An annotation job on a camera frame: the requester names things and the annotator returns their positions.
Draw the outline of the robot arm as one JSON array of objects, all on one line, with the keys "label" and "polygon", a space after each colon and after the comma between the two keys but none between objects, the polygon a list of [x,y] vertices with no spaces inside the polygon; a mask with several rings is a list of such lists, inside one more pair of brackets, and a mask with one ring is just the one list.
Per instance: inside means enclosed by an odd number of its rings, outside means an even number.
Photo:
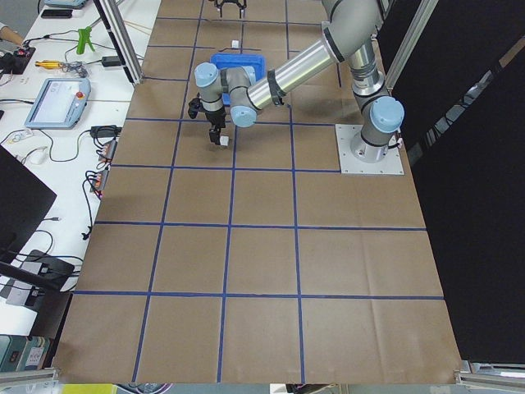
[{"label": "robot arm", "polygon": [[363,115],[361,131],[352,139],[352,154],[365,163],[378,163],[390,149],[390,140],[404,120],[404,107],[392,98],[386,80],[377,67],[372,33],[380,20],[374,1],[325,1],[328,18],[319,40],[254,80],[246,66],[218,69],[203,62],[194,69],[199,89],[188,105],[190,118],[204,113],[211,124],[209,137],[220,144],[221,130],[230,117],[238,127],[251,127],[268,105],[281,106],[283,98],[296,87],[334,63],[349,64],[352,91]]}]

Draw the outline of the person hand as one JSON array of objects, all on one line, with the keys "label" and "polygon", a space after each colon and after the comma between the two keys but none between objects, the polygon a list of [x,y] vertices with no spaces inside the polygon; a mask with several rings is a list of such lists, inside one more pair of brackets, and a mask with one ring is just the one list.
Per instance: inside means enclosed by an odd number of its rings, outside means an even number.
[{"label": "person hand", "polygon": [[8,25],[1,24],[0,28],[0,39],[1,41],[7,41],[9,43],[15,44],[18,47],[22,46],[24,39],[14,30],[12,30]]}]

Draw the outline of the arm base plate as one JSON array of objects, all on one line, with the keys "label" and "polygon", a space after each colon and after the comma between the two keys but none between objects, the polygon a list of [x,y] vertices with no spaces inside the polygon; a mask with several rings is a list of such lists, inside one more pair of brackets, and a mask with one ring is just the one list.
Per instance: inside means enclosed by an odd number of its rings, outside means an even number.
[{"label": "arm base plate", "polygon": [[403,176],[403,164],[395,137],[392,136],[385,146],[371,146],[362,139],[362,127],[335,125],[340,172],[358,176]]}]

